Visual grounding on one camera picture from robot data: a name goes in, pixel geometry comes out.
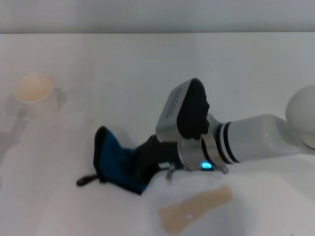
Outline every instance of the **white table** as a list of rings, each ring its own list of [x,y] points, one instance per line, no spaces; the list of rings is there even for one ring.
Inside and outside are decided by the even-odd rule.
[[[51,76],[58,120],[23,117],[13,97],[26,73]],[[220,173],[157,174],[139,197],[97,181],[94,134],[106,125],[123,146],[155,131],[170,91],[199,78],[221,121],[284,118],[289,98],[315,83],[315,33],[26,34],[0,36],[0,235],[158,236],[158,209],[228,184],[233,200],[182,235],[309,236],[315,230],[315,158],[244,163]]]

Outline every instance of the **blue led light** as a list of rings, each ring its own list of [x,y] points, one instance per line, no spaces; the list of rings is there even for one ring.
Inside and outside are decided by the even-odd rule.
[[[203,169],[210,169],[212,168],[212,165],[209,162],[204,161],[204,162],[201,162],[201,167]]]

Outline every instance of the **black stripe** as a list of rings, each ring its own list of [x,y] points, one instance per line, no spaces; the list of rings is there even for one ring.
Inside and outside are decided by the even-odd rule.
[[[232,159],[232,161],[236,162],[236,163],[240,163],[238,160],[236,160],[235,156],[232,153],[232,150],[230,148],[230,144],[228,143],[228,137],[227,137],[227,132],[228,132],[228,127],[231,124],[231,122],[228,122],[225,124],[224,130],[223,130],[223,140],[224,140],[224,145],[225,145],[225,149],[227,151],[227,154],[230,156],[230,158]]]
[[[223,124],[220,124],[217,128],[217,132],[216,132],[216,140],[217,140],[217,148],[218,148],[218,152],[220,154],[221,159],[226,163],[226,164],[231,164],[228,159],[225,157],[222,147],[221,147],[221,140],[220,140],[220,131],[222,128]]]
[[[205,155],[205,158],[207,159],[207,161],[212,165],[212,166],[216,166],[215,163],[212,162],[212,160],[209,157],[209,154],[207,152],[207,146],[205,141],[203,140],[203,138],[201,137],[201,147],[202,147],[202,152]]]

